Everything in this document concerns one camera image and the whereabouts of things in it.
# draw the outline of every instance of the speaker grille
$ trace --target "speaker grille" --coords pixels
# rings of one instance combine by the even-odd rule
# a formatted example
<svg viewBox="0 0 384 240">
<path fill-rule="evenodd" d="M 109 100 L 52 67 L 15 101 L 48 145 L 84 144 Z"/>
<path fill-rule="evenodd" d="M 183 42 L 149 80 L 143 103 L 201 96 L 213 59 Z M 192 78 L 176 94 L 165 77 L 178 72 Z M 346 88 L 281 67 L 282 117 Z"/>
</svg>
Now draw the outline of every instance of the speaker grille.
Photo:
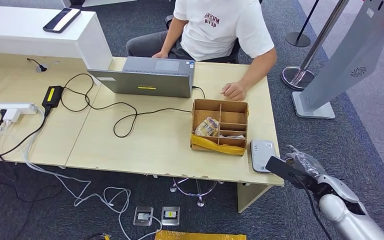
<svg viewBox="0 0 384 240">
<path fill-rule="evenodd" d="M 367 68 L 365 66 L 360 66 L 352 70 L 349 74 L 351 75 L 351 77 L 357 78 L 365 74 L 366 72 L 367 72 Z"/>
</svg>

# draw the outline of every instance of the robotic arm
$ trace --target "robotic arm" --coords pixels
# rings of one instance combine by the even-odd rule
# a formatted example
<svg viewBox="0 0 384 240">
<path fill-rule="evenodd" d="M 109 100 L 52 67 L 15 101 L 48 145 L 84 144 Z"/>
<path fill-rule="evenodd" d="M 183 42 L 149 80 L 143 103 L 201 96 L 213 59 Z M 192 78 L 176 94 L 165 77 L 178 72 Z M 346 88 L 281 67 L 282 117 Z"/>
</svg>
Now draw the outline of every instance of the robotic arm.
<svg viewBox="0 0 384 240">
<path fill-rule="evenodd" d="M 295 152 L 287 154 L 286 160 L 272 156 L 266 168 L 296 188 L 305 189 L 310 200 L 309 192 L 312 192 L 320 211 L 342 239 L 384 240 L 384 231 L 369 216 L 357 195 L 341 180 L 327 175 L 315 158 L 293 149 Z"/>
</svg>

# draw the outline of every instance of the man's right hand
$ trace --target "man's right hand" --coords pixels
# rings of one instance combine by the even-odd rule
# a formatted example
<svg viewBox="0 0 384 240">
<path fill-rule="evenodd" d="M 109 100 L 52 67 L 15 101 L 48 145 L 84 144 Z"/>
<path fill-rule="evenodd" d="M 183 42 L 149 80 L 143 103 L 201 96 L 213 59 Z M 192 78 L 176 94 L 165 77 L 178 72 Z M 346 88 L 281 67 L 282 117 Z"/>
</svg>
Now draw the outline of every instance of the man's right hand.
<svg viewBox="0 0 384 240">
<path fill-rule="evenodd" d="M 169 54 L 163 51 L 157 52 L 152 56 L 154 59 L 166 59 L 169 57 Z"/>
</svg>

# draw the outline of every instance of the black cable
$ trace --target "black cable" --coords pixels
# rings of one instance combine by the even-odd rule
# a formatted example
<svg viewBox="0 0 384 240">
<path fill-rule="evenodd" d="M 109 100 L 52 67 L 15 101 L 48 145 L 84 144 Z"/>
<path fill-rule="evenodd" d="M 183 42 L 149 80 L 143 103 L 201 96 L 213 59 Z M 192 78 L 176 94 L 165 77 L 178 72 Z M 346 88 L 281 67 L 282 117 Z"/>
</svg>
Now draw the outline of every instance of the black cable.
<svg viewBox="0 0 384 240">
<path fill-rule="evenodd" d="M 199 90 L 201 90 L 202 95 L 204 96 L 204 99 L 206 99 L 205 92 L 204 92 L 204 90 L 202 88 L 200 88 L 199 86 L 192 86 L 192 89 L 199 89 Z"/>
<path fill-rule="evenodd" d="M 67 87 L 67 85 L 68 85 L 73 79 L 75 79 L 75 78 L 77 78 L 78 76 L 81 76 L 81 75 L 86 75 L 86 76 L 88 76 L 88 77 L 90 78 L 90 80 L 92 81 L 91 86 L 90 86 L 89 89 L 86 91 L 86 93 L 81 93 L 81 92 L 78 92 L 78 91 L 74 91 L 74 90 L 72 90 L 72 89 L 70 89 L 70 88 Z M 112 106 L 117 105 L 117 104 L 123 104 L 123 105 L 129 106 L 130 108 L 132 108 L 132 109 L 134 110 L 134 113 L 133 113 L 133 114 L 129 114 L 129 115 L 125 116 L 125 117 L 122 117 L 122 118 L 119 119 L 119 120 L 114 124 L 114 126 L 112 127 L 112 131 L 113 131 L 114 135 L 116 135 L 116 136 L 119 137 L 119 138 L 125 138 L 125 137 L 129 136 L 129 135 L 132 133 L 132 131 L 133 131 L 133 127 L 135 126 L 136 120 L 137 120 L 137 118 L 138 118 L 139 115 L 154 114 L 154 113 L 161 112 L 161 111 L 164 111 L 164 110 L 175 110 L 175 111 L 180 111 L 180 112 L 185 112 L 185 113 L 192 113 L 191 111 L 188 111 L 188 110 L 182 110 L 182 109 L 170 108 L 170 107 L 169 107 L 169 108 L 163 108 L 163 109 L 155 110 L 155 111 L 149 111 L 149 112 L 141 112 L 141 113 L 138 113 L 138 110 L 137 110 L 134 106 L 132 106 L 132 105 L 126 103 L 126 102 L 123 102 L 123 101 L 115 102 L 115 103 L 112 103 L 112 104 L 110 104 L 110 105 L 103 106 L 103 107 L 94 107 L 94 106 L 91 105 L 91 99 L 90 99 L 89 96 L 88 96 L 89 92 L 92 90 L 93 87 L 94 87 L 94 79 L 93 79 L 89 74 L 87 74 L 87 73 L 79 73 L 79 74 L 73 76 L 72 78 L 70 78 L 70 79 L 67 81 L 67 83 L 65 83 L 65 85 L 64 85 L 63 88 L 64 88 L 64 89 L 67 89 L 67 90 L 69 90 L 69 91 L 71 91 L 71 92 L 73 92 L 73 93 L 75 93 L 75 94 L 84 96 L 84 100 L 86 101 L 86 106 L 84 106 L 84 107 L 82 107 L 81 109 L 78 109 L 78 110 L 71 109 L 71 108 L 67 107 L 67 106 L 64 104 L 63 96 L 62 96 L 62 95 L 61 95 L 61 104 L 62 104 L 67 110 L 69 110 L 69 111 L 71 111 L 71 112 L 75 112 L 75 113 L 81 112 L 81 111 L 85 110 L 87 107 L 90 107 L 90 108 L 92 108 L 92 109 L 94 109 L 94 110 L 103 110 L 103 109 L 107 109 L 107 108 L 112 107 Z M 133 121 L 131 122 L 130 130 L 128 131 L 128 133 L 126 133 L 125 135 L 118 135 L 118 134 L 116 133 L 116 127 L 117 127 L 117 125 L 118 125 L 121 121 L 123 121 L 124 119 L 129 118 L 129 117 L 132 117 L 132 116 L 134 116 L 134 118 L 133 118 Z"/>
<path fill-rule="evenodd" d="M 30 138 L 33 134 L 39 132 L 39 131 L 44 127 L 45 122 L 46 122 L 46 120 L 47 120 L 47 118 L 48 118 L 50 112 L 51 112 L 51 109 L 50 109 L 50 108 L 49 108 L 49 109 L 45 109 L 45 117 L 44 117 L 42 123 L 40 124 L 40 126 L 39 126 L 36 130 L 32 131 L 32 132 L 31 132 L 29 135 L 27 135 L 25 138 L 23 138 L 23 140 L 21 140 L 21 141 L 20 141 L 17 145 L 15 145 L 13 148 L 11 148 L 10 150 L 8 150 L 8 151 L 6 151 L 6 152 L 4 152 L 4 153 L 1 153 L 1 154 L 0 154 L 0 158 L 3 157 L 3 156 L 5 156 L 5 155 L 7 155 L 7 154 L 9 154 L 9 153 L 11 153 L 11 152 L 14 151 L 15 149 L 17 149 L 19 146 L 21 146 L 21 144 L 23 144 L 23 143 L 24 143 L 28 138 Z"/>
<path fill-rule="evenodd" d="M 145 114 L 154 114 L 154 113 L 158 113 L 158 112 L 161 112 L 161 111 L 165 111 L 165 110 L 175 110 L 175 111 L 180 111 L 180 112 L 185 112 L 185 113 L 192 113 L 191 111 L 188 111 L 188 110 L 182 110 L 182 109 L 177 109 L 177 108 L 171 108 L 171 107 L 168 107 L 168 108 L 163 108 L 163 109 L 158 109 L 158 110 L 155 110 L 155 111 L 148 111 L 148 112 L 141 112 L 141 113 L 138 113 L 136 112 L 135 114 L 129 114 L 127 116 L 124 116 L 122 118 L 120 118 L 118 121 L 115 122 L 114 126 L 112 127 L 112 132 L 119 138 L 125 138 L 127 136 L 129 136 L 132 131 L 133 131 L 133 127 L 135 125 L 135 122 L 136 122 L 136 118 L 139 116 L 139 115 L 145 115 Z M 117 125 L 123 121 L 124 119 L 126 118 L 129 118 L 131 116 L 134 116 L 134 119 L 133 119 L 133 122 L 130 126 L 130 130 L 128 131 L 128 133 L 126 133 L 125 135 L 118 135 L 116 133 L 116 127 Z"/>
<path fill-rule="evenodd" d="M 0 110 L 0 131 L 1 131 L 2 123 L 4 122 L 4 116 L 5 116 L 5 113 L 6 113 L 6 112 L 7 112 L 6 109 L 1 109 L 1 110 Z M 18 175 L 17 175 L 16 171 L 14 171 L 14 169 L 7 163 L 7 161 L 5 161 L 5 159 L 4 159 L 2 156 L 0 156 L 0 160 L 3 162 L 3 164 L 4 164 L 8 169 L 11 170 L 12 174 L 14 174 L 14 178 L 11 178 L 11 177 L 7 176 L 7 175 L 6 175 L 5 173 L 3 173 L 3 172 L 1 172 L 1 174 L 2 174 L 5 178 L 7 178 L 8 180 L 10 180 L 10 181 L 12 181 L 12 182 L 17 181 L 17 179 L 18 179 Z"/>
<path fill-rule="evenodd" d="M 40 202 L 40 201 L 47 200 L 47 199 L 51 199 L 51 198 L 57 196 L 58 194 L 60 194 L 61 191 L 63 190 L 63 186 L 61 185 L 61 186 L 60 186 L 61 189 L 60 189 L 60 191 L 59 191 L 56 195 L 53 195 L 53 196 L 47 196 L 47 197 L 44 197 L 44 198 L 41 198 L 41 199 L 35 199 L 35 198 L 34 198 L 33 200 L 25 200 L 25 199 L 23 199 L 23 198 L 20 197 L 20 195 L 19 195 L 17 189 L 16 189 L 14 186 L 12 186 L 12 185 L 10 185 L 10 184 L 8 184 L 8 183 L 5 183 L 5 182 L 3 182 L 3 181 L 0 181 L 0 184 L 12 188 L 12 190 L 14 190 L 14 192 L 15 192 L 15 196 L 16 196 L 16 198 L 17 198 L 18 200 L 20 200 L 20 201 L 23 202 L 23 203 L 29 203 L 29 204 L 31 204 L 31 203 L 35 203 L 35 202 Z M 47 186 L 45 186 L 45 187 L 39 189 L 38 192 L 40 192 L 41 190 L 43 190 L 43 189 L 45 189 L 45 188 L 49 188 L 49 187 L 58 187 L 58 186 L 57 186 L 57 185 L 47 185 Z"/>
<path fill-rule="evenodd" d="M 32 58 L 26 58 L 27 60 L 29 61 L 33 61 L 35 63 L 37 63 L 37 65 L 39 65 L 39 68 L 40 68 L 40 71 L 41 72 L 45 72 L 46 70 L 48 70 L 46 67 L 44 67 L 42 64 L 38 63 L 38 61 L 32 59 Z"/>
<path fill-rule="evenodd" d="M 5 173 L 3 173 L 3 172 L 1 172 L 1 174 L 2 174 L 5 178 L 7 178 L 8 180 L 10 180 L 10 181 L 12 181 L 12 182 L 17 181 L 17 179 L 19 178 L 19 176 L 18 176 L 18 174 L 16 173 L 16 171 L 14 171 L 14 169 L 8 164 L 7 161 L 5 161 L 5 159 L 4 159 L 2 156 L 0 156 L 0 160 L 3 162 L 3 164 L 4 164 L 8 169 L 11 170 L 12 174 L 14 175 L 14 178 L 11 178 L 11 177 L 7 176 L 7 175 L 6 175 Z"/>
<path fill-rule="evenodd" d="M 63 191 L 63 186 L 62 186 L 62 184 L 60 184 L 60 185 L 47 185 L 47 186 L 44 186 L 44 187 L 40 188 L 40 189 L 35 193 L 35 195 L 34 195 L 34 197 L 33 197 L 33 200 L 26 200 L 26 199 L 23 199 L 23 198 L 20 197 L 20 195 L 19 195 L 17 189 L 16 189 L 14 186 L 12 186 L 12 185 L 10 185 L 10 184 L 7 184 L 7 183 L 5 183 L 5 182 L 2 182 L 2 181 L 0 181 L 0 184 L 1 184 L 1 185 L 4 185 L 4 186 L 7 186 L 7 187 L 10 187 L 12 190 L 14 190 L 16 198 L 17 198 L 18 200 L 20 200 L 21 202 L 31 204 L 30 208 L 29 208 L 28 211 L 27 211 L 27 216 L 26 216 L 26 218 L 25 218 L 25 221 L 24 221 L 23 225 L 21 226 L 20 230 L 18 231 L 18 233 L 17 233 L 17 234 L 15 235 L 15 237 L 13 238 L 13 240 L 16 240 L 16 239 L 18 239 L 18 238 L 20 237 L 20 234 L 23 232 L 24 228 L 26 227 L 27 223 L 29 222 L 30 215 L 31 215 L 31 213 L 32 213 L 32 209 L 33 209 L 33 206 L 35 205 L 35 203 L 37 203 L 37 202 L 41 202 L 41 201 L 44 201 L 44 200 L 48 200 L 48 199 L 52 199 L 52 198 L 58 196 L 58 195 Z M 47 197 L 44 197 L 44 198 L 36 199 L 36 198 L 38 197 L 39 193 L 41 193 L 43 190 L 45 190 L 45 189 L 47 189 L 47 188 L 57 188 L 57 187 L 60 187 L 60 188 L 59 188 L 59 191 L 58 191 L 56 194 L 51 195 L 51 196 L 47 196 Z"/>
<path fill-rule="evenodd" d="M 294 177 L 299 182 L 299 184 L 304 188 L 305 193 L 307 194 L 308 200 L 310 201 L 312 214 L 314 215 L 314 217 L 317 220 L 318 224 L 320 225 L 321 229 L 323 229 L 323 232 L 324 232 L 324 234 L 326 234 L 327 239 L 332 240 L 331 236 L 329 235 L 328 231 L 326 230 L 325 226 L 323 225 L 322 221 L 320 221 L 320 218 L 319 218 L 319 216 L 316 213 L 316 209 L 314 207 L 313 199 L 312 199 L 312 197 L 310 195 L 310 191 L 307 189 L 307 186 L 301 181 L 301 179 L 299 177 L 297 177 L 297 175 L 295 175 L 293 173 L 290 173 L 290 175 L 292 177 Z"/>
</svg>

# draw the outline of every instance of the yellow tape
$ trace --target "yellow tape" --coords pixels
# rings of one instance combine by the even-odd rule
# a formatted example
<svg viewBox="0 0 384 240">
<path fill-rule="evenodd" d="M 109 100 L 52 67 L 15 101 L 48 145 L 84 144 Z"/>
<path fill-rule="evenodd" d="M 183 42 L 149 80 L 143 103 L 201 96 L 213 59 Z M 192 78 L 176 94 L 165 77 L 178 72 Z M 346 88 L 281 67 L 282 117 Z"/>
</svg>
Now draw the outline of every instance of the yellow tape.
<svg viewBox="0 0 384 240">
<path fill-rule="evenodd" d="M 150 90 L 156 90 L 156 87 L 151 86 L 137 86 L 138 89 L 150 89 Z"/>
<path fill-rule="evenodd" d="M 246 235 L 204 234 L 161 230 L 155 240 L 247 240 Z"/>
<path fill-rule="evenodd" d="M 52 99 L 52 95 L 54 95 L 55 88 L 51 88 L 49 92 L 49 96 L 47 96 L 47 101 L 50 102 Z"/>
<path fill-rule="evenodd" d="M 211 149 L 217 152 L 231 154 L 231 155 L 244 155 L 246 149 L 238 146 L 218 145 L 213 141 L 205 139 L 197 135 L 190 136 L 190 143 L 206 149 Z"/>
</svg>

